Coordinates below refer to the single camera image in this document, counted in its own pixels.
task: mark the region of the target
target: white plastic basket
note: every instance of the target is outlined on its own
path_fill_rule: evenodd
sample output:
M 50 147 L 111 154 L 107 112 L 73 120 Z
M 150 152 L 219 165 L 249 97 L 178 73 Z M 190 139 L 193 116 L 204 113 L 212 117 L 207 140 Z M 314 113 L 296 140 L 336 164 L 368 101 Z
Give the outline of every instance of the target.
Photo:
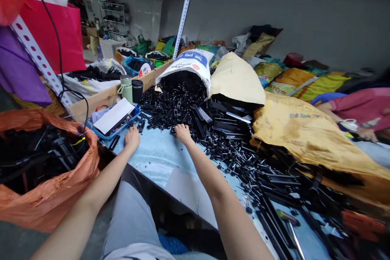
M 115 49 L 122 45 L 123 42 L 114 41 L 113 39 L 100 40 L 100 47 L 102 48 L 103 58 L 109 59 L 115 57 Z

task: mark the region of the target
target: green thermos bottle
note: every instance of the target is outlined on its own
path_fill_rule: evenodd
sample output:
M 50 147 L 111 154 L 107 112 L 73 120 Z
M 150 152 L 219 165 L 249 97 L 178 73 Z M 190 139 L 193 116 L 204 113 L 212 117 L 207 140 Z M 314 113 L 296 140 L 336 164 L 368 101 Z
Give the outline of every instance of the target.
M 121 87 L 117 91 L 118 94 L 122 95 L 129 103 L 133 102 L 133 88 L 131 86 L 131 76 L 121 75 Z

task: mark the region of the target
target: shelf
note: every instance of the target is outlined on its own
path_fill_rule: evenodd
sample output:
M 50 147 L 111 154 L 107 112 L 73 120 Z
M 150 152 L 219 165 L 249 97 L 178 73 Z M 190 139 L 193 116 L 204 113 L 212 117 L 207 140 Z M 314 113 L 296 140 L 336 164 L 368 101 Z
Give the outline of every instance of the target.
M 116 35 L 121 35 L 123 37 L 126 37 L 128 34 L 123 34 L 123 33 L 120 33 L 120 32 L 115 32 L 115 31 L 112 31 L 112 30 L 108 30 L 108 29 L 104 29 L 105 31 L 109 32 L 109 33 L 113 33 L 113 34 L 116 34 Z
M 123 11 L 116 11 L 116 10 L 111 10 L 111 9 L 104 9 L 104 8 L 100 8 L 101 10 L 104 10 L 104 11 L 110 11 L 110 12 L 116 12 L 116 13 L 126 13 L 126 12 L 123 12 Z
M 104 4 L 108 4 L 108 5 L 124 6 L 124 4 L 117 4 L 117 3 L 105 2 L 105 1 L 99 1 L 99 2 L 104 3 Z
M 114 22 L 114 23 L 119 23 L 119 24 L 125 25 L 124 22 L 116 22 L 115 20 L 108 20 L 108 19 L 104 19 L 104 18 L 103 18 L 103 21 Z

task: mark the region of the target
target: black thermos bottle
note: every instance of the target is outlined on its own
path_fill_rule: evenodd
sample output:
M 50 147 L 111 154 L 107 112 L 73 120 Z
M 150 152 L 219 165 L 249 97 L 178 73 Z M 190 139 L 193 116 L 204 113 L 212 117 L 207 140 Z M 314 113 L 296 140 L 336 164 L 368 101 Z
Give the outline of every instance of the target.
M 138 104 L 143 94 L 143 82 L 138 79 L 133 79 L 131 85 L 133 87 L 133 103 Z

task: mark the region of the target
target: purple cloth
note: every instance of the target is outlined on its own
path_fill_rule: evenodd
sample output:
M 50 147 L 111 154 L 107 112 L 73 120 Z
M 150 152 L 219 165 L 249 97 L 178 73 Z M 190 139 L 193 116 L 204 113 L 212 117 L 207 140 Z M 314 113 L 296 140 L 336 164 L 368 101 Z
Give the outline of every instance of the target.
M 21 100 L 42 107 L 52 103 L 33 61 L 7 26 L 0 26 L 0 83 Z

